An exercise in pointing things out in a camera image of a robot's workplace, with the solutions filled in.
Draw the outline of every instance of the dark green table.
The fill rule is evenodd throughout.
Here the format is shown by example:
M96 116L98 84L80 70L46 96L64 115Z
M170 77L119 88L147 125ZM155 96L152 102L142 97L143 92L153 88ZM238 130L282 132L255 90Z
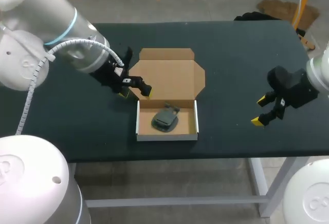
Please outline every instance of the dark green table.
M68 161L284 157L329 153L329 100L322 96L283 121L260 128L250 120L268 108L256 101L270 90L269 70L305 67L307 54L287 22L197 22L98 24L111 47L126 46L138 60L142 47L192 48L206 70L206 88L197 97L197 142L137 142L136 101L101 87L90 76L55 60L35 93L25 134L49 140ZM0 137L14 134L25 92L0 88Z

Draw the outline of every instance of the concrete floor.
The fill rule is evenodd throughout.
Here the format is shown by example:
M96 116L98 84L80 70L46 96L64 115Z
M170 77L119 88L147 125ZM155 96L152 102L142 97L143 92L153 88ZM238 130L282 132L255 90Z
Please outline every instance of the concrete floor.
M69 0L92 23L223 21L256 11L261 0ZM328 0L309 0L321 15L307 32L317 50L329 41ZM270 184L284 158L262 159ZM77 180L86 199L251 194L245 159L80 163ZM91 209L94 224L284 223L279 207L260 219L253 204Z

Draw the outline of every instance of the cardboard box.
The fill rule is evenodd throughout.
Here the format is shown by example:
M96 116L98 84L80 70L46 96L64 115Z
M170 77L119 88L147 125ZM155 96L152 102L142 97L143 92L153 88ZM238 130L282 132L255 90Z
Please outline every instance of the cardboard box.
M152 86L149 98L143 97L139 89L131 88L139 98L137 141L197 140L199 129L195 98L205 87L205 71L194 62L190 48L144 48L129 74L141 76ZM166 102L180 108L178 124L169 133L151 126L153 117Z

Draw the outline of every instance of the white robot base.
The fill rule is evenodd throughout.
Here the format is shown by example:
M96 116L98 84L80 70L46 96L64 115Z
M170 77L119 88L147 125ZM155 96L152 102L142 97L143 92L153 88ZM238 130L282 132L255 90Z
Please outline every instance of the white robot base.
M1 224L91 224L62 153L33 136L0 138Z
M329 224L329 159L301 168L283 197L287 224Z

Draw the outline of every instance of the gray object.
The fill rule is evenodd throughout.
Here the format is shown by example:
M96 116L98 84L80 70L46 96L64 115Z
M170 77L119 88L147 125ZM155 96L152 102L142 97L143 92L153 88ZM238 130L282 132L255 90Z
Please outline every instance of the gray object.
M178 124L177 114L179 111L178 107L166 103L165 108L153 117L151 125L161 132L171 132Z

